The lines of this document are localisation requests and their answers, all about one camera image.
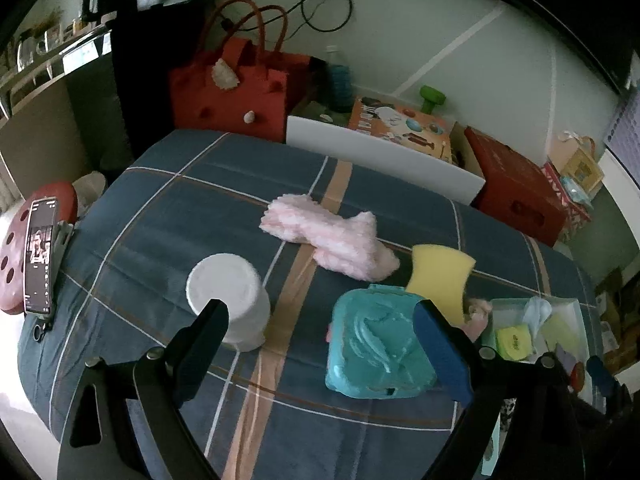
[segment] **red stool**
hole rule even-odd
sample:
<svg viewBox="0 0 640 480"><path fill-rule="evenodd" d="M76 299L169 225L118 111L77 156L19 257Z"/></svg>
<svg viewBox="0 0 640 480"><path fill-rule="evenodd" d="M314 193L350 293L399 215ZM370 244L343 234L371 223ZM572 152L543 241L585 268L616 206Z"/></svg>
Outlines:
<svg viewBox="0 0 640 480"><path fill-rule="evenodd" d="M7 314L24 312L24 291L22 274L24 272L24 240L27 236L27 218L34 200L55 196L58 199L58 218L69 224L76 222L78 215L78 196L69 182L47 184L33 192L25 200L11 220L0 248L0 310Z"/></svg>

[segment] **green dumbbell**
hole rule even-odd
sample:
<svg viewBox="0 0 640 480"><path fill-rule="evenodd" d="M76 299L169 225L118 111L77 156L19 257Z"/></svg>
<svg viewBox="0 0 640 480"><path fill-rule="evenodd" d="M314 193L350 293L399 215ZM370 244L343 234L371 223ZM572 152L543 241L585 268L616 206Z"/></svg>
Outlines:
<svg viewBox="0 0 640 480"><path fill-rule="evenodd" d="M424 104L420 111L429 115L433 112L435 105L443 105L444 101L447 100L446 95L427 85L420 88L420 96L424 99Z"/></svg>

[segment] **floor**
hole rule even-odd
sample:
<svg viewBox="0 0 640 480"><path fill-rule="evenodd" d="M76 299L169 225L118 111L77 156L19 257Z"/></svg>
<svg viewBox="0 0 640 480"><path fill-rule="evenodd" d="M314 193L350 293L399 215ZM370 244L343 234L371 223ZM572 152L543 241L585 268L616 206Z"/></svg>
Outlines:
<svg viewBox="0 0 640 480"><path fill-rule="evenodd" d="M0 216L4 239L20 200ZM0 418L20 452L42 480L55 480L60 444L36 415L20 384L17 348L24 316L0 312Z"/></svg>

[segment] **smartphone screen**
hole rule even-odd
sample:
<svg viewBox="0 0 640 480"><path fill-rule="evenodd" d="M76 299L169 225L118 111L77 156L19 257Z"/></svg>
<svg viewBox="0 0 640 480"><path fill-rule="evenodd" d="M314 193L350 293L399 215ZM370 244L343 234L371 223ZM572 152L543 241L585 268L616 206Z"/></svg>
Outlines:
<svg viewBox="0 0 640 480"><path fill-rule="evenodd" d="M58 200L43 198L31 205L24 253L24 308L50 314L50 263Z"/></svg>

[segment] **metal screw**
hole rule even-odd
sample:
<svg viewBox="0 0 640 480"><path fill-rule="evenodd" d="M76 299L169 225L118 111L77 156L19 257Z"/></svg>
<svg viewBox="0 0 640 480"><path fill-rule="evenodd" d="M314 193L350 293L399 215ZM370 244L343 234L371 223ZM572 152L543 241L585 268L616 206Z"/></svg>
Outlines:
<svg viewBox="0 0 640 480"><path fill-rule="evenodd" d="M84 366L86 366L87 368L95 368L97 367L97 365L99 365L100 363L103 363L104 359L101 357L89 357L85 362L84 362Z"/></svg>
<svg viewBox="0 0 640 480"><path fill-rule="evenodd" d="M540 362L545 368L553 368L556 366L556 362L548 355L543 356L542 359L540 359Z"/></svg>
<svg viewBox="0 0 640 480"><path fill-rule="evenodd" d="M483 346L481 349L479 349L478 353L480 354L480 357L482 359L486 359L487 361L495 359L495 350L493 348L490 348L489 346Z"/></svg>
<svg viewBox="0 0 640 480"><path fill-rule="evenodd" d="M161 346L155 346L146 353L146 358L151 361L161 358L164 355L164 348Z"/></svg>

